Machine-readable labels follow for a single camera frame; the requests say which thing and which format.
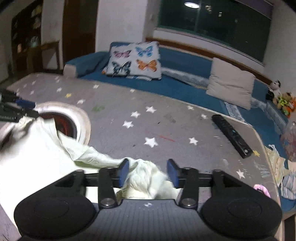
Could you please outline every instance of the white wall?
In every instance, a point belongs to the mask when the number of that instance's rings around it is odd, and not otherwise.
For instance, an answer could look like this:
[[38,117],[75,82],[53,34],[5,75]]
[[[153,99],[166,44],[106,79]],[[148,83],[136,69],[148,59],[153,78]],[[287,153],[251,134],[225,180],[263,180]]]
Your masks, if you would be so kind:
[[264,75],[296,95],[296,13],[282,1],[274,6],[263,63]]
[[[59,41],[60,69],[63,69],[63,13],[65,0],[44,0],[41,18],[41,43]],[[42,52],[43,67],[57,69],[57,54],[54,49]]]
[[6,63],[12,63],[11,20],[34,0],[15,0],[0,13],[0,39],[4,45]]
[[148,0],[144,24],[144,37],[153,37],[153,31],[158,23],[161,0]]
[[100,0],[96,26],[96,52],[111,42],[141,42],[148,0]]
[[184,43],[199,48],[207,49],[209,51],[213,51],[215,53],[233,59],[237,62],[240,62],[254,70],[257,70],[260,73],[263,73],[264,70],[264,66],[262,65],[262,63],[249,57],[248,55],[243,54],[230,47],[227,47],[226,45],[217,43],[215,41],[200,36],[178,32],[170,29],[158,28],[154,30],[153,37],[159,39],[168,39],[179,43]]

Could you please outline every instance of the orange butterfly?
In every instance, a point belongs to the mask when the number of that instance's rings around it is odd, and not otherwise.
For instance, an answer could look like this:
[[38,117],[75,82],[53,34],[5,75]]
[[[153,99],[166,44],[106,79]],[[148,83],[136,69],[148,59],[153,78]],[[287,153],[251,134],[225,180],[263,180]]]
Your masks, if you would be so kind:
[[156,62],[156,60],[152,60],[150,63],[145,63],[145,62],[137,59],[137,63],[139,64],[138,68],[140,70],[145,70],[147,68],[151,69],[153,72],[155,72],[157,70],[157,68],[156,68],[157,62]]

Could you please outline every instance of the ceiling light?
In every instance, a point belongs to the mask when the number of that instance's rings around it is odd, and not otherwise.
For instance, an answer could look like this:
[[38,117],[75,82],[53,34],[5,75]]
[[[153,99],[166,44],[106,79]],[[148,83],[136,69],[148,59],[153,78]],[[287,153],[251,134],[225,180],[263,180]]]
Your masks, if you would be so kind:
[[199,8],[200,7],[200,5],[193,3],[193,2],[186,2],[186,3],[184,3],[184,5],[187,7],[191,7],[191,8]]

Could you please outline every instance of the pink toy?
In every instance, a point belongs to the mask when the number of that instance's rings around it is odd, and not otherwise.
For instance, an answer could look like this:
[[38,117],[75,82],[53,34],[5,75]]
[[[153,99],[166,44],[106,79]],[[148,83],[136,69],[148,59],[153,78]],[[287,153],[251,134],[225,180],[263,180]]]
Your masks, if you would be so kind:
[[267,196],[267,197],[270,198],[270,194],[269,194],[267,188],[264,187],[263,185],[255,184],[253,188],[254,188],[255,190],[262,191],[262,192],[265,194],[265,196]]

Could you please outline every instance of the plastic bag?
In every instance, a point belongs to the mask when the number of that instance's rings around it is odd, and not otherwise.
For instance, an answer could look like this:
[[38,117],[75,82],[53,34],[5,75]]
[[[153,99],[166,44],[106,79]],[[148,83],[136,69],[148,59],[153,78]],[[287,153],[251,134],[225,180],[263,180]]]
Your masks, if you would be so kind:
[[296,162],[296,122],[290,121],[287,124],[284,134],[280,138],[287,153],[288,159]]

